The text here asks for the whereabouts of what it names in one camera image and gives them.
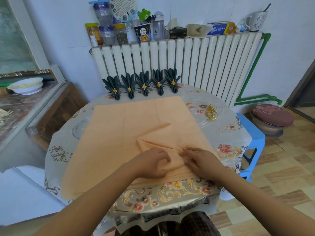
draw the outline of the peach cloth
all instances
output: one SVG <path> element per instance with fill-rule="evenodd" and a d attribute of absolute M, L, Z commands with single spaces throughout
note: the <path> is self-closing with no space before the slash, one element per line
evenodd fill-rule
<path fill-rule="evenodd" d="M 152 147 L 163 148 L 170 155 L 171 162 L 163 160 L 158 166 L 169 170 L 167 175 L 138 178 L 128 188 L 192 178 L 195 175 L 178 154 L 186 146 L 215 154 L 181 97 L 97 105 L 68 163 L 61 196 L 65 200 L 77 198 L 122 163 Z"/>

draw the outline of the round cushion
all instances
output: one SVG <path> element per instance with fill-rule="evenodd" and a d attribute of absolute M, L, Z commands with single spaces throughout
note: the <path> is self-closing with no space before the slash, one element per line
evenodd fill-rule
<path fill-rule="evenodd" d="M 294 116 L 283 107 L 272 104 L 258 104 L 253 108 L 253 114 L 272 125 L 287 127 L 293 124 Z"/>

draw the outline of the floral tablecloth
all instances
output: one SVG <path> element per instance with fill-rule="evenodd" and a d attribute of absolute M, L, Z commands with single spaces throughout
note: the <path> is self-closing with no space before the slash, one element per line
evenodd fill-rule
<path fill-rule="evenodd" d="M 93 100 L 74 114 L 53 135 L 50 142 L 45 159 L 46 190 L 63 201 L 60 196 L 61 179 L 96 105 L 128 103 L 175 95 L 168 86 L 164 87 L 163 96 L 157 94 L 154 86 L 148 88 L 147 97 L 142 95 L 140 89 L 135 90 L 135 97 L 132 100 L 126 93 L 121 94 L 119 101 L 108 94 Z M 219 159 L 226 167 L 238 173 L 242 154 L 252 138 L 243 128 L 236 114 L 219 98 L 207 91 L 183 84 L 180 84 L 178 88 L 177 95 L 184 100 L 202 132 L 216 150 Z M 205 111 L 210 104 L 214 104 L 217 108 L 216 120 L 210 120 L 205 116 Z M 202 210 L 208 214 L 215 213 L 220 191 L 220 187 L 200 178 L 126 190 L 111 207 L 94 235 L 101 235 L 114 225 L 120 232 L 134 225 L 147 230 L 165 220 L 180 222 L 192 211 Z"/>

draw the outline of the white mug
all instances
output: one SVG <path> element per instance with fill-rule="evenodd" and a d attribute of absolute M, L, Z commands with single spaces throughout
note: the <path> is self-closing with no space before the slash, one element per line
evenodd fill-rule
<path fill-rule="evenodd" d="M 267 13 L 267 11 L 253 12 L 252 14 L 245 17 L 244 25 L 248 28 L 249 31 L 259 31 L 259 29 L 262 27 L 262 24 L 265 22 Z"/>

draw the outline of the forearm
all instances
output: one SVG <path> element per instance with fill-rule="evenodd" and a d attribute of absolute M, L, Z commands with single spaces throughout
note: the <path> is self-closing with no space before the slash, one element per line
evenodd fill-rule
<path fill-rule="evenodd" d="M 220 184 L 238 199 L 272 235 L 313 235 L 315 221 L 273 198 L 231 170 Z"/>
<path fill-rule="evenodd" d="M 132 170 L 123 164 L 113 174 L 66 206 L 34 235 L 92 235 L 110 207 L 135 178 Z"/>

